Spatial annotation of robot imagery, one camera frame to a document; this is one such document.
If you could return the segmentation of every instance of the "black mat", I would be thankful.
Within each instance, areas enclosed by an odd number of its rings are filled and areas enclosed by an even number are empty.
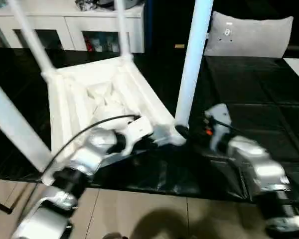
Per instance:
[[[56,67],[114,57],[113,54],[49,51]],[[135,63],[174,114],[183,54],[135,55]],[[199,131],[202,112],[217,103],[229,107],[233,125],[265,146],[281,162],[299,205],[299,78],[281,59],[208,57],[203,61],[190,118]],[[28,50],[0,49],[0,85],[43,141],[50,145],[47,88]],[[102,168],[93,187],[251,202],[240,169],[201,142],[166,145]],[[0,132],[0,179],[35,181],[39,173]]]

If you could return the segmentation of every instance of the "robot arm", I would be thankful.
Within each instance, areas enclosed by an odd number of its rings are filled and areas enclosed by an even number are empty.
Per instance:
[[[91,129],[83,145],[54,173],[55,181],[40,195],[13,233],[13,239],[66,239],[72,231],[70,217],[103,159],[112,154],[127,156],[136,142],[153,133],[145,117],[123,130]]]
[[[288,199],[290,183],[283,167],[255,141],[242,136],[228,142],[227,155],[233,160],[248,163],[251,193],[266,220],[266,233],[271,238],[299,238],[299,213]]]
[[[224,104],[208,110],[205,116],[206,129],[213,131],[210,148],[226,154],[237,167],[249,165],[246,180],[266,221],[267,235],[274,239],[299,238],[299,213],[293,206],[284,204],[287,192],[291,191],[284,168],[256,141],[236,136],[230,127],[221,125],[231,123]]]

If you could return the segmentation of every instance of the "gray pillow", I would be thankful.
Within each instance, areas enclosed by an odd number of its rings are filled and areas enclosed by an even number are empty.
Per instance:
[[[293,19],[242,20],[214,11],[204,55],[281,58],[289,43]]]

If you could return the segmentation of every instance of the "white pole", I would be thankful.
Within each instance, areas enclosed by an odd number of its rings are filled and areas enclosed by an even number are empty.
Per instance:
[[[41,71],[46,72],[51,69],[54,69],[37,34],[30,26],[17,0],[8,0],[8,3],[10,4],[15,20],[17,20],[21,25],[21,31],[23,33],[24,39],[26,40],[28,46],[30,47],[31,52],[33,53],[37,63],[41,68]]]
[[[131,59],[130,46],[128,41],[128,35],[126,32],[125,23],[125,6],[123,0],[115,0],[115,9],[117,10],[117,20],[119,23],[119,41],[121,56],[127,59]]]
[[[213,0],[196,0],[178,95],[175,123],[188,127]]]
[[[50,150],[1,88],[0,129],[38,171],[42,172],[46,168],[52,158]]]

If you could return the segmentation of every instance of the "cabinet drawer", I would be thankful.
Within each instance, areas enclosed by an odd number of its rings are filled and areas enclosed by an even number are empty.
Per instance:
[[[65,17],[65,20],[76,50],[87,50],[85,32],[119,31],[116,17]],[[126,27],[131,52],[144,52],[143,19],[126,18]]]

